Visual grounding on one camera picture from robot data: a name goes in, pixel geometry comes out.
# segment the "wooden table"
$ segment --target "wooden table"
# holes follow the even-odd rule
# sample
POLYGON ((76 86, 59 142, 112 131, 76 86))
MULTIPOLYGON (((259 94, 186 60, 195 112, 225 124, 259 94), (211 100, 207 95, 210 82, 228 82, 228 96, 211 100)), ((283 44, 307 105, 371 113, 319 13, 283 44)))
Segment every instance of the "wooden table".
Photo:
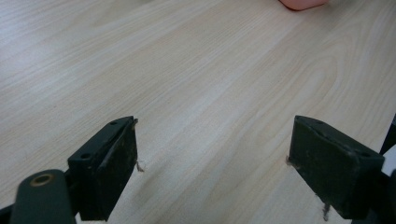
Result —
POLYGON ((109 223, 325 223, 285 164, 293 118, 378 151, 396 112, 395 21, 391 0, 2 1, 0 206, 134 115, 146 172, 109 223))

